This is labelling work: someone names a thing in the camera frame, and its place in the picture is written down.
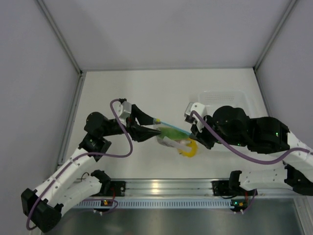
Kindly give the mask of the clear plastic basket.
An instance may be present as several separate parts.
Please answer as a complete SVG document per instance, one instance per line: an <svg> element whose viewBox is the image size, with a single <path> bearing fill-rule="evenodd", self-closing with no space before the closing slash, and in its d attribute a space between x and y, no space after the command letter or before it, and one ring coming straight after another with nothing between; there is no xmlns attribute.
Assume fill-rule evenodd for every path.
<svg viewBox="0 0 313 235"><path fill-rule="evenodd" d="M198 102L206 106L209 115L222 106L242 108L250 118L257 114L249 96L242 91L204 91L198 94Z"/></svg>

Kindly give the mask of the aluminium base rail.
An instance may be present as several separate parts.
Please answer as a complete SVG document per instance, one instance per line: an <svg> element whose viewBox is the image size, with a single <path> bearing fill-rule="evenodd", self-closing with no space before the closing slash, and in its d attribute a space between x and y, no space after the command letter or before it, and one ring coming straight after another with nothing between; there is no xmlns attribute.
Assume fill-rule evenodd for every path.
<svg viewBox="0 0 313 235"><path fill-rule="evenodd" d="M216 179L113 179L112 183L117 184L118 181L123 181L124 184L111 187L107 194L98 193L94 197L218 198L213 195L212 186Z"/></svg>

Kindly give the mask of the green fake lettuce leaf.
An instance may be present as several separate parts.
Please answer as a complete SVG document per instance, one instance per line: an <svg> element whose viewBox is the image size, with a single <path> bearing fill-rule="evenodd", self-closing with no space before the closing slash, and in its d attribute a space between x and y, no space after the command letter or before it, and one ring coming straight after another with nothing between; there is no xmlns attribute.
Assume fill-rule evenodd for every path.
<svg viewBox="0 0 313 235"><path fill-rule="evenodd" d="M190 135L189 133L185 133L171 127L160 127L157 130L160 131L160 135L158 136L159 138L164 139L165 137L167 137L174 141L188 139Z"/></svg>

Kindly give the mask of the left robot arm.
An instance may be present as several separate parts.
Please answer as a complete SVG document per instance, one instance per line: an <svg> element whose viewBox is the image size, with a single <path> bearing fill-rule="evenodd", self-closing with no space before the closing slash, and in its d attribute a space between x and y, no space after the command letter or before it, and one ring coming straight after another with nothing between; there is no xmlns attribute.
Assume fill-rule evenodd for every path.
<svg viewBox="0 0 313 235"><path fill-rule="evenodd" d="M75 180L102 157L126 158L133 152L133 142L143 142L160 135L151 129L154 117L141 111L125 99L117 99L117 109L111 108L114 118L108 119L99 112L88 115L84 130L86 135L72 156L48 179L34 189L27 188L21 194L22 211L27 216L26 228L38 228L43 233L53 230L72 207L90 196L104 196L111 189L111 178L102 170L95 170L74 185ZM124 134L130 150L124 155L107 153L111 142L105 138Z"/></svg>

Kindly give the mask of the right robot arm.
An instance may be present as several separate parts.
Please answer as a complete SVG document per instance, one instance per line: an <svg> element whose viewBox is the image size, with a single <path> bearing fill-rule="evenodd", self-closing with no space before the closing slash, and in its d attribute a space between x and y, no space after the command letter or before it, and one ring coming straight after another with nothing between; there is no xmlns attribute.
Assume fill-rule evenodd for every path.
<svg viewBox="0 0 313 235"><path fill-rule="evenodd" d="M235 170L228 180L214 181L215 196L254 195L258 189L284 188L313 194L313 150L287 125L273 117L250 118L242 108L222 106L209 115L201 103L189 103L185 120L190 138L207 149L220 144L237 156L259 165L281 165L258 171Z"/></svg>

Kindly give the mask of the clear zip top bag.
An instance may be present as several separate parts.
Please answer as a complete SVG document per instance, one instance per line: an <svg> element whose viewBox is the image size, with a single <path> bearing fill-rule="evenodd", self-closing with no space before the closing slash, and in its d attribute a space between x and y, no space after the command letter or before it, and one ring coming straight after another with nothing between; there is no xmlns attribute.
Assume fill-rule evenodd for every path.
<svg viewBox="0 0 313 235"><path fill-rule="evenodd" d="M190 132L158 118L154 119L154 128L161 132L160 135L156 136L156 141L162 146L175 148L180 155L188 158L197 154L198 145L195 140L190 138Z"/></svg>

